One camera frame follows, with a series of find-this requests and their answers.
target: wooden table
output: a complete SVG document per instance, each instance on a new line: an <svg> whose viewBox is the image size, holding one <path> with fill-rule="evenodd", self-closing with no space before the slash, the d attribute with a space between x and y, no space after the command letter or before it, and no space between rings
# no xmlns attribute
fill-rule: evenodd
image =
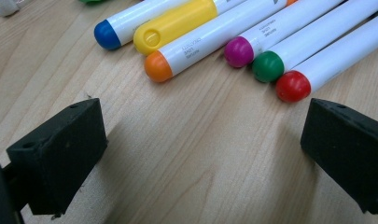
<svg viewBox="0 0 378 224"><path fill-rule="evenodd" d="M297 104L230 68L223 49L163 84L132 43L94 26L138 0L34 0L0 17L0 163L66 106L100 98L108 148L67 213L26 223L378 223L300 146L311 97L378 120L378 50Z"/></svg>

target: green marker cap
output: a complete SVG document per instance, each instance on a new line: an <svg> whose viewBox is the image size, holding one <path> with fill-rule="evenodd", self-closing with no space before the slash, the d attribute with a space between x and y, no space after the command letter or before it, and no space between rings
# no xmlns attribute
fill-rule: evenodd
<svg viewBox="0 0 378 224"><path fill-rule="evenodd" d="M93 2L102 2L103 0L78 0L80 2L83 2L83 3L93 3Z"/></svg>
<svg viewBox="0 0 378 224"><path fill-rule="evenodd" d="M252 71L260 82L272 82L284 74L282 59L272 51L265 51L252 63Z"/></svg>

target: yellow marker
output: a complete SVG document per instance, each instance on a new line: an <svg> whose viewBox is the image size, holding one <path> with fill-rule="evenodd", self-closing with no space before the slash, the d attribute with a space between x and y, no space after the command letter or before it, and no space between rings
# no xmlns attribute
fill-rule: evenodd
<svg viewBox="0 0 378 224"><path fill-rule="evenodd" d="M191 0L139 26L136 49L148 55L246 0Z"/></svg>

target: white marker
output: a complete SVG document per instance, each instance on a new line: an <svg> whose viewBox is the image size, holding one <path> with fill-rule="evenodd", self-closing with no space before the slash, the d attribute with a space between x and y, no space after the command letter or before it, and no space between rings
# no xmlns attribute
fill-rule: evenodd
<svg viewBox="0 0 378 224"><path fill-rule="evenodd" d="M150 54L145 60L147 75L153 81L163 82L179 74L238 34L294 1L243 2Z"/></svg>
<svg viewBox="0 0 378 224"><path fill-rule="evenodd" d="M139 52L149 55L244 1L190 0L139 26L133 35L133 43Z"/></svg>
<svg viewBox="0 0 378 224"><path fill-rule="evenodd" d="M255 78L277 80L286 71L366 20L378 10L378 0L349 0L272 46L252 63Z"/></svg>
<svg viewBox="0 0 378 224"><path fill-rule="evenodd" d="M133 34L140 25L186 2L188 0L142 1L96 25L95 39L104 49L117 49L133 40Z"/></svg>
<svg viewBox="0 0 378 224"><path fill-rule="evenodd" d="M378 17L285 73L276 83L277 95L283 101L298 102L376 49Z"/></svg>
<svg viewBox="0 0 378 224"><path fill-rule="evenodd" d="M28 5L32 0L0 0L0 16L9 16Z"/></svg>
<svg viewBox="0 0 378 224"><path fill-rule="evenodd" d="M263 51L338 6L343 0L300 0L230 41L224 57L232 67L243 67Z"/></svg>

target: screw hole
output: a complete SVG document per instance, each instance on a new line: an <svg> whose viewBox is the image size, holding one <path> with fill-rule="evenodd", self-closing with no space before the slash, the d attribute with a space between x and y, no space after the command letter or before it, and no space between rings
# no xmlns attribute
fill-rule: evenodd
<svg viewBox="0 0 378 224"><path fill-rule="evenodd" d="M35 142L30 142L30 143L23 144L23 147L28 148L28 147L33 147L34 145L36 145Z"/></svg>

